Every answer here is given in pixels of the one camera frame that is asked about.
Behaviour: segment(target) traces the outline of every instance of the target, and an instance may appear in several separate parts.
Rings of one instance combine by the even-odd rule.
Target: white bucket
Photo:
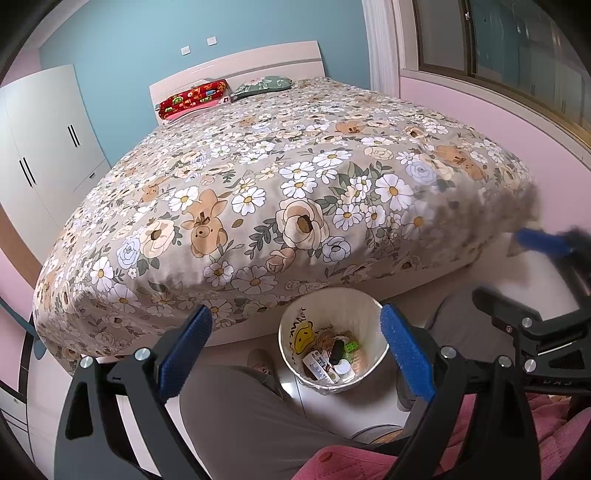
[[[300,316],[302,308],[306,309],[305,320]],[[279,347],[283,360],[301,384],[322,395],[331,395],[353,388],[367,377],[388,353],[388,344],[379,326],[381,310],[382,306],[376,300],[352,288],[323,288],[300,297],[287,307],[281,317]],[[296,330],[308,330],[305,334],[309,335],[311,332],[331,325],[336,333],[349,330],[354,334],[365,357],[365,368],[347,383],[321,385],[304,373],[303,355],[296,354],[291,344],[296,341],[294,337]]]

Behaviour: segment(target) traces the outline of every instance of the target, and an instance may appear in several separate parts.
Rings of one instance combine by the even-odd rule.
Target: pink wall
[[[556,140],[496,105],[422,80],[400,78],[400,96],[471,125],[519,157],[535,177],[548,232],[591,231],[591,171]]]
[[[8,85],[15,80],[26,77],[31,73],[37,73],[41,71],[41,60],[39,58],[38,48],[23,48],[14,59],[10,70],[4,77],[1,87]]]
[[[0,250],[0,296],[28,320],[33,308],[33,289]],[[0,307],[0,380],[18,391],[25,330]]]

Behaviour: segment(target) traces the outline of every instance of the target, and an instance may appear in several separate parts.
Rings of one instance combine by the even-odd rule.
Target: white curtain
[[[393,97],[400,96],[398,47],[392,1],[361,0],[368,36],[371,88]]]

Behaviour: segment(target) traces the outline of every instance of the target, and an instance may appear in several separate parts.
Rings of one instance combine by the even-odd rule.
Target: window
[[[471,81],[591,145],[591,77],[534,0],[413,0],[419,69]]]

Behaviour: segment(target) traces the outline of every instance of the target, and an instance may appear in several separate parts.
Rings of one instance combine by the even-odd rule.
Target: blue gripper pad
[[[529,250],[535,250],[549,257],[560,258],[569,255],[572,247],[559,235],[550,235],[539,230],[522,228],[515,234],[518,243]]]
[[[396,357],[404,378],[417,397],[429,402],[435,396],[433,366],[391,305],[382,308],[379,318],[382,334]]]
[[[180,333],[158,373],[158,389],[163,402],[181,393],[185,380],[212,333],[212,326],[212,313],[207,307],[201,307],[189,326]]]

